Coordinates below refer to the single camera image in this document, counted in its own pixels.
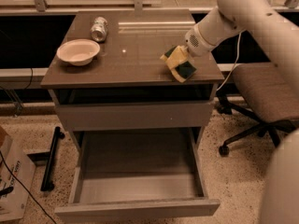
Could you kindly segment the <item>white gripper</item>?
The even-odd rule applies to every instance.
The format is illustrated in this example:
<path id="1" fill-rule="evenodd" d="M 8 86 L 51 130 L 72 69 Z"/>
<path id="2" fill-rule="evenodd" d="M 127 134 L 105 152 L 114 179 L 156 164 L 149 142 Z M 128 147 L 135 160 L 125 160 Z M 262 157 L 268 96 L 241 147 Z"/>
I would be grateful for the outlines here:
<path id="1" fill-rule="evenodd" d="M 188 60 L 188 51 L 193 57 L 201 57 L 214 49 L 201 35 L 197 24 L 186 33 L 185 43 L 188 49 L 185 46 L 175 46 L 160 57 L 167 67 L 172 69 L 171 73 L 175 79 L 181 83 L 193 74 L 193 66 L 185 63 Z"/>

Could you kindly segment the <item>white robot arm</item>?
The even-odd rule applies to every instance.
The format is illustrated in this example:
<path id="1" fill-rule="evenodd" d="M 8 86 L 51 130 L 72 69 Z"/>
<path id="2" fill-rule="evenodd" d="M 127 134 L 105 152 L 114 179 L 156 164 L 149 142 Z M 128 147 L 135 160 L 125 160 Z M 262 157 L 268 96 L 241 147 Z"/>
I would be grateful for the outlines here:
<path id="1" fill-rule="evenodd" d="M 223 40 L 248 31 L 292 90 L 299 94 L 299 28 L 270 6 L 270 0 L 217 0 L 205 18 L 185 35 L 185 44 L 162 56 L 173 77 L 183 82 L 200 57 Z M 267 171 L 259 224 L 299 224 L 299 132 L 273 153 Z"/>

